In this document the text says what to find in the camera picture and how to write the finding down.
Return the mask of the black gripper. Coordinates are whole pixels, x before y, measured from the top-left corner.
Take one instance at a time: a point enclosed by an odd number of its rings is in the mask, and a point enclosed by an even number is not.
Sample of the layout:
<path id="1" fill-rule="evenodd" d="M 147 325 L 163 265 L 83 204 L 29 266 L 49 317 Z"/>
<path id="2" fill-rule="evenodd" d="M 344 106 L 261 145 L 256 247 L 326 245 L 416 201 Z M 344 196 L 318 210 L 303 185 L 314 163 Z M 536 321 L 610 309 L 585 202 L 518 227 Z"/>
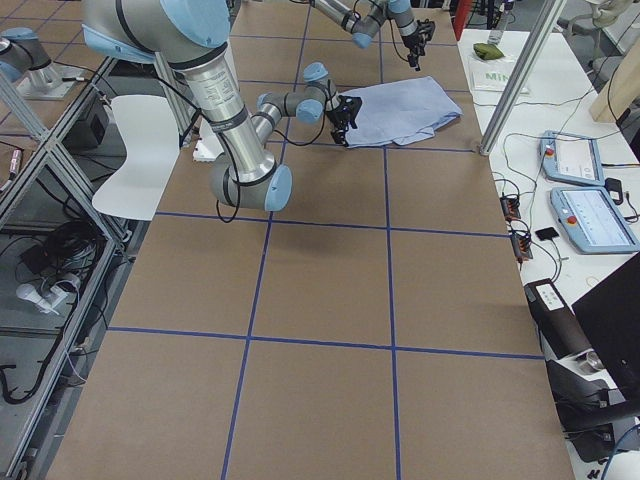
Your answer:
<path id="1" fill-rule="evenodd" d="M 410 24 L 400 26 L 399 33 L 404 46 L 409 49 L 407 62 L 414 70 L 420 70 L 420 58 L 425 44 L 424 28 L 421 21 L 413 21 Z"/>
<path id="2" fill-rule="evenodd" d="M 333 97 L 325 104 L 325 115 L 332 125 L 342 125 L 344 123 L 343 102 L 341 97 Z M 346 131 L 334 129 L 330 132 L 333 142 L 342 147 L 348 147 Z"/>

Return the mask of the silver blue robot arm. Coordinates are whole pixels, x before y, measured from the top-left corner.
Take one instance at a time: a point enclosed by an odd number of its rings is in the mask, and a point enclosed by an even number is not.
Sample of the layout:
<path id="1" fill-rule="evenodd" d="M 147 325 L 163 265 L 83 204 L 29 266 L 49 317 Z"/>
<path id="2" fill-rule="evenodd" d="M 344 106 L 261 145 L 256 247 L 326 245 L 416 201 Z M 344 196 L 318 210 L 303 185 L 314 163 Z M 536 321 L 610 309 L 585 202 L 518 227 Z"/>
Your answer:
<path id="1" fill-rule="evenodd" d="M 370 1 L 370 10 L 362 16 L 355 7 L 340 1 L 309 1 L 315 8 L 342 30 L 362 49 L 367 48 L 387 21 L 393 22 L 408 50 L 405 60 L 415 71 L 420 71 L 419 60 L 425 55 L 426 44 L 435 33 L 435 23 L 429 19 L 417 20 L 410 1 Z"/>
<path id="2" fill-rule="evenodd" d="M 362 101 L 340 94 L 323 64 L 305 70 L 301 92 L 267 94 L 250 113 L 225 60 L 230 14 L 224 1 L 86 1 L 86 44 L 105 56 L 151 63 L 162 54 L 181 73 L 223 152 L 213 164 L 210 187 L 231 207 L 280 211 L 292 190 L 290 169 L 265 147 L 277 123 L 295 117 L 313 123 L 327 117 L 338 144 L 355 124 Z"/>

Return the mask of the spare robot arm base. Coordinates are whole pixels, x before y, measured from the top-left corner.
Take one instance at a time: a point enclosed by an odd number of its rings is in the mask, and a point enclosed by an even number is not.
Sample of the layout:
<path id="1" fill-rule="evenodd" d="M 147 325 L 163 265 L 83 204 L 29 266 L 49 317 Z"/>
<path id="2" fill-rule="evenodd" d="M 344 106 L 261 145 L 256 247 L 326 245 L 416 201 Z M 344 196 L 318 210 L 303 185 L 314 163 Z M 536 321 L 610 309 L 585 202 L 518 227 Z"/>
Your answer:
<path id="1" fill-rule="evenodd" d="M 56 65 L 27 27 L 1 32 L 1 72 L 28 100 L 62 100 L 74 85 L 90 82 L 83 67 Z"/>

